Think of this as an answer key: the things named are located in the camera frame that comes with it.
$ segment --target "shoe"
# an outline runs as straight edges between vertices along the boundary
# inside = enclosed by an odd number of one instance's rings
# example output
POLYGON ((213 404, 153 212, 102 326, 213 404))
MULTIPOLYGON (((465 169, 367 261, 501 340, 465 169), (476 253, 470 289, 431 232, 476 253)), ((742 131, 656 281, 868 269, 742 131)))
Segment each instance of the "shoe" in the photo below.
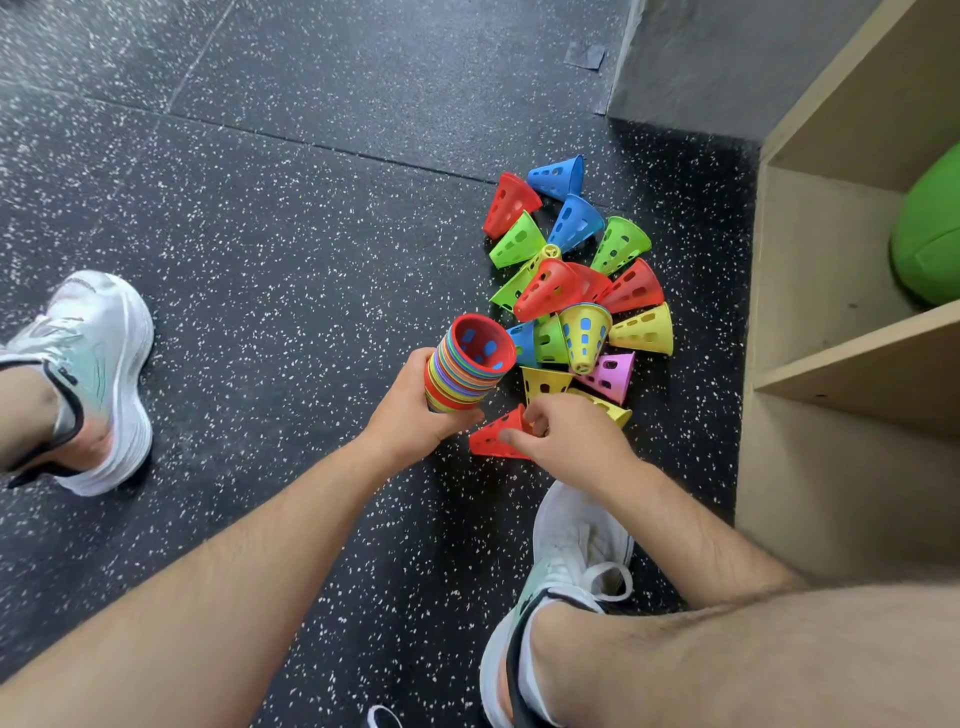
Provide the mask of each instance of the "shoe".
POLYGON ((634 540, 592 497, 557 480, 534 521, 534 567, 480 661, 480 696, 493 728, 550 725, 520 695, 520 649, 533 612, 547 598, 603 613, 602 603, 634 590, 627 565, 634 540), (622 594, 617 595, 621 584, 622 594))
POLYGON ((382 705, 374 705, 367 711, 364 728, 403 728, 394 712, 382 705))
POLYGON ((10 487, 49 473, 77 495, 98 496, 140 467, 153 429, 136 386, 153 343, 150 311, 129 283, 95 271, 63 282, 46 312, 0 347, 0 370, 46 375, 67 422, 14 465, 10 487))

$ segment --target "forearm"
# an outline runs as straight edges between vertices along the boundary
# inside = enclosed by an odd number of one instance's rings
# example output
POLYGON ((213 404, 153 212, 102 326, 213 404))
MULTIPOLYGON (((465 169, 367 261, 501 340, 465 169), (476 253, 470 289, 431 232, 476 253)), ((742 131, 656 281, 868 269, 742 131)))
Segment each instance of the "forearm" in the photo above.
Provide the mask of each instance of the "forearm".
POLYGON ((800 577, 660 469, 638 459, 597 488, 604 507, 696 609, 798 587, 800 577))
POLYGON ((360 439, 144 582, 0 690, 10 726, 246 726, 364 503, 360 439))

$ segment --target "green cone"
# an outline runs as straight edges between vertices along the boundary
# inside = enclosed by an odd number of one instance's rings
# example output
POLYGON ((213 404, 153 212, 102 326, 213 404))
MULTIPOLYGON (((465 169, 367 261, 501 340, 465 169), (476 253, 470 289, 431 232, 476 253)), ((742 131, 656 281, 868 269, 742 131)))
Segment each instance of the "green cone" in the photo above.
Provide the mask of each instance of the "green cone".
POLYGON ((500 242, 490 251, 490 260, 497 268, 522 263, 536 255, 546 245, 543 233, 526 210, 520 219, 500 238, 500 242))
POLYGON ((540 364, 569 364, 560 316, 541 316, 534 324, 534 355, 540 364))
POLYGON ((547 245, 541 248, 528 263, 520 266, 520 270, 518 270, 510 280, 504 283, 499 291, 493 294, 491 301, 513 313, 516 299, 520 297, 520 294, 530 285, 530 281, 534 279, 534 275, 540 267, 540 262, 548 257, 560 259, 560 248, 556 245, 547 245))
POLYGON ((650 238, 625 217, 615 215, 607 221, 607 231, 593 257, 590 268, 610 275, 638 255, 650 250, 650 238))

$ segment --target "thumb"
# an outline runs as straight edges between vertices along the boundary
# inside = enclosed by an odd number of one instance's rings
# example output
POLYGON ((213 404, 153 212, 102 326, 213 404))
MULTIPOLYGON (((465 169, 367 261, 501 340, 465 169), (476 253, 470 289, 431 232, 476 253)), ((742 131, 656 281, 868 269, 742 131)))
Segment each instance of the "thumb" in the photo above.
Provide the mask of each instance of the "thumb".
POLYGON ((537 456, 540 454, 540 449, 543 447, 543 439, 541 437, 528 435, 526 432, 518 429, 501 429, 497 437, 501 443, 518 449, 524 455, 534 460, 537 459, 537 456))
POLYGON ((458 412, 444 412, 443 418, 442 438, 455 435, 457 432, 463 432, 465 429, 479 425, 487 419, 487 416, 483 413, 482 409, 474 407, 473 409, 465 409, 458 412))

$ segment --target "gray wall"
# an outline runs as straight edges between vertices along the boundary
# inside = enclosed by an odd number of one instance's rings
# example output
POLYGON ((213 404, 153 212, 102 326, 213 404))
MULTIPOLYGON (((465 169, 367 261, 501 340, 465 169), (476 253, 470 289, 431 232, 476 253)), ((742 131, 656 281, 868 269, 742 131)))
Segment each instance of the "gray wall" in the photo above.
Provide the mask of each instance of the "gray wall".
POLYGON ((880 0, 633 0, 608 115, 762 141, 880 0))

